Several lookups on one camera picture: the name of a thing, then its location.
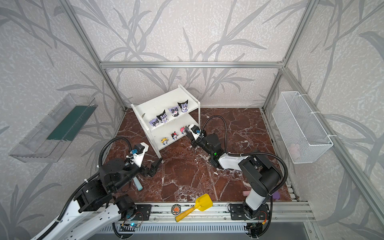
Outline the small dark figure front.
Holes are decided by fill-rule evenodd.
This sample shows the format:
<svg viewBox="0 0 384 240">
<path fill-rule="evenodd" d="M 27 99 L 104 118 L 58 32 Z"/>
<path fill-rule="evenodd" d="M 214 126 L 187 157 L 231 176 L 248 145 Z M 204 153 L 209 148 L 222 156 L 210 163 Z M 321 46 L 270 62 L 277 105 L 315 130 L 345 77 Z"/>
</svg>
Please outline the small dark figure front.
<svg viewBox="0 0 384 240">
<path fill-rule="evenodd" d="M 189 126 L 186 126 L 186 127 L 185 127 L 185 130 L 186 130 L 186 133 L 187 133 L 187 134 L 191 133 L 191 130 L 190 130 Z"/>
</svg>

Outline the pink hat doraemon figure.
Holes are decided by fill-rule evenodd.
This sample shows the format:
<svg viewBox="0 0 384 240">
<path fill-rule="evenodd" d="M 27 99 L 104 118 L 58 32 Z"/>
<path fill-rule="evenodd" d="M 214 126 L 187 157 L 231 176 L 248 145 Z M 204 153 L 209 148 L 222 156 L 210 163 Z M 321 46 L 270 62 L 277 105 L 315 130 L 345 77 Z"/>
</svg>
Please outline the pink hat doraemon figure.
<svg viewBox="0 0 384 240">
<path fill-rule="evenodd" d="M 187 126 L 180 128 L 180 132 L 182 133 L 182 135 L 184 135 L 186 131 L 187 131 Z"/>
</svg>

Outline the yellow doraemon figure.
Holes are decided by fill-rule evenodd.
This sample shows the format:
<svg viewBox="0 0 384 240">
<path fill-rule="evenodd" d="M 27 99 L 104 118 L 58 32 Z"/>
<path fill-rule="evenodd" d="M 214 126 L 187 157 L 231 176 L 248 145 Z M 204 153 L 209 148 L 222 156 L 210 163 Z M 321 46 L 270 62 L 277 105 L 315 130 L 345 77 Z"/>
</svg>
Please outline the yellow doraemon figure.
<svg viewBox="0 0 384 240">
<path fill-rule="evenodd" d="M 168 138 L 163 138 L 163 139 L 161 140 L 161 143 L 162 143 L 163 145 L 167 145 L 167 144 L 168 144 L 168 141 L 169 141 Z"/>
</svg>

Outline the purple striped bow kuromi figure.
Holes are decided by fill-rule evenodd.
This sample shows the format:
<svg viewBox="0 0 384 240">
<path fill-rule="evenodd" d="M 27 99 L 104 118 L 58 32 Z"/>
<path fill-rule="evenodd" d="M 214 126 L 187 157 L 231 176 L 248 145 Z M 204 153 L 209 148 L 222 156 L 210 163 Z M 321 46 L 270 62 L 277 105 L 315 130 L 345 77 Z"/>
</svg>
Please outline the purple striped bow kuromi figure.
<svg viewBox="0 0 384 240">
<path fill-rule="evenodd" d="M 169 108 L 169 111 L 174 118 L 179 116 L 179 107 L 178 106 L 174 106 L 172 108 Z"/>
</svg>

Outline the black eared kuromi figure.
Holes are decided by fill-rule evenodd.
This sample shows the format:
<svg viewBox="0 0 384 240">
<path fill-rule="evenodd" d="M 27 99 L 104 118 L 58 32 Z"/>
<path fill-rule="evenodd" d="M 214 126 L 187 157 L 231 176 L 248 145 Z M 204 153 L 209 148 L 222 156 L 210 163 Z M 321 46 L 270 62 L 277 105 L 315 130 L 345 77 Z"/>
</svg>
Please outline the black eared kuromi figure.
<svg viewBox="0 0 384 240">
<path fill-rule="evenodd" d="M 186 113 L 188 111 L 188 103 L 189 103 L 189 100 L 186 100 L 182 103 L 178 103 L 178 106 L 180 107 L 180 110 L 182 113 Z"/>
</svg>

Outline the black hooded kuromi figure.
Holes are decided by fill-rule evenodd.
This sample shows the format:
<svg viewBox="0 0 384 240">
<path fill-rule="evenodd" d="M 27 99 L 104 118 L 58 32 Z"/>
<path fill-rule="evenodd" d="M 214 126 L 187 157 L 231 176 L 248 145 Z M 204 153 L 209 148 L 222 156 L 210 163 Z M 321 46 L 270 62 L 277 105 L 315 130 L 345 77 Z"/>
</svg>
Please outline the black hooded kuromi figure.
<svg viewBox="0 0 384 240">
<path fill-rule="evenodd" d="M 166 114 L 166 111 L 163 110 L 163 112 L 159 115 L 157 115 L 157 119 L 162 123 L 167 123 L 168 122 L 168 117 L 167 117 L 167 114 Z"/>
</svg>

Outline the purple kuromi figure black bow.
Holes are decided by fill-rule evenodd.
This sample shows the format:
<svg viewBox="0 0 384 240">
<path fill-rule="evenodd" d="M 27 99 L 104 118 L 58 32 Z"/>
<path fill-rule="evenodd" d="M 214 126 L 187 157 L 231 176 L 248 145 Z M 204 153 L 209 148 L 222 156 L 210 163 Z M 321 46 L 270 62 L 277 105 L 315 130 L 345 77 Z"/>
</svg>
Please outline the purple kuromi figure black bow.
<svg viewBox="0 0 384 240">
<path fill-rule="evenodd" d="M 157 127 L 161 122 L 159 121 L 158 118 L 154 118 L 154 119 L 150 120 L 149 123 L 150 123 L 150 125 L 151 125 L 152 127 Z"/>
</svg>

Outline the red cap doraemon figure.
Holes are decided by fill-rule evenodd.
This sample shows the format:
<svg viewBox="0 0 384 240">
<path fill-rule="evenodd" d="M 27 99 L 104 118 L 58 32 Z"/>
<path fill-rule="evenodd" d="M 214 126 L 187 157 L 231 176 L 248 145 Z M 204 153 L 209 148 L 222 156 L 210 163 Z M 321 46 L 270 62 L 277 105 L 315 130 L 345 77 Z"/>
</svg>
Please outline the red cap doraemon figure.
<svg viewBox="0 0 384 240">
<path fill-rule="evenodd" d="M 173 132 L 171 134 L 171 137 L 172 137 L 173 140 L 176 140 L 178 138 L 178 134 L 176 132 Z"/>
</svg>

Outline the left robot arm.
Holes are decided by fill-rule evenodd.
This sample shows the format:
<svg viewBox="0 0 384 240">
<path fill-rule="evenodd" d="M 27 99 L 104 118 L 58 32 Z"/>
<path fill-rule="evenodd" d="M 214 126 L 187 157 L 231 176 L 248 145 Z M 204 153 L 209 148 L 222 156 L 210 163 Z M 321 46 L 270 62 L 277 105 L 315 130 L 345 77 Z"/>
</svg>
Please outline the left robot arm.
<svg viewBox="0 0 384 240">
<path fill-rule="evenodd" d="M 124 159 L 103 162 L 106 150 L 112 143 L 122 140 L 129 153 Z M 123 219 L 134 218 L 139 213 L 129 195 L 116 194 L 137 175 L 154 177 L 163 159 L 150 167 L 143 165 L 149 146 L 140 143 L 132 146 L 126 137 L 115 137 L 101 149 L 98 157 L 99 170 L 71 194 L 61 213 L 49 226 L 38 233 L 36 240 L 82 240 L 94 235 L 103 227 Z"/>
</svg>

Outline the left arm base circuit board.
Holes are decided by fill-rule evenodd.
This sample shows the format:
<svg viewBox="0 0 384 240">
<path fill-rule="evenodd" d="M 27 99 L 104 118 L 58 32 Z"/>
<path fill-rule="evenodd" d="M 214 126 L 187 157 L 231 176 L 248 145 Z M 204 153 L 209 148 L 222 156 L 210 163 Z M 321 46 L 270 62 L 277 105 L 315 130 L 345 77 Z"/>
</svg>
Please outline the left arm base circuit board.
<svg viewBox="0 0 384 240">
<path fill-rule="evenodd" d="M 135 232 L 141 227 L 141 223 L 121 224 L 120 231 L 122 232 Z"/>
</svg>

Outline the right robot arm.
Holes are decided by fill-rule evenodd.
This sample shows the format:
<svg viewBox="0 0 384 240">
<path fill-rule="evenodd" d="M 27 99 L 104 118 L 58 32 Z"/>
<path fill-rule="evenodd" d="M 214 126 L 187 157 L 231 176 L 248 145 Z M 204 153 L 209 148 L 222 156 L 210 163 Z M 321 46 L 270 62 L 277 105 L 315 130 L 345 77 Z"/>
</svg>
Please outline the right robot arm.
<svg viewBox="0 0 384 240">
<path fill-rule="evenodd" d="M 186 134 L 191 140 L 192 147 L 200 147 L 209 154 L 210 164 L 222 170 L 241 171 L 251 185 L 251 191 L 243 203 L 248 218 L 261 210 L 268 200 L 272 201 L 273 194 L 287 181 L 288 167 L 278 156 L 264 152 L 234 154 L 227 150 L 228 128 L 225 125 L 224 147 L 222 148 L 218 135 L 208 135 L 204 128 L 196 125 L 186 128 Z"/>
</svg>

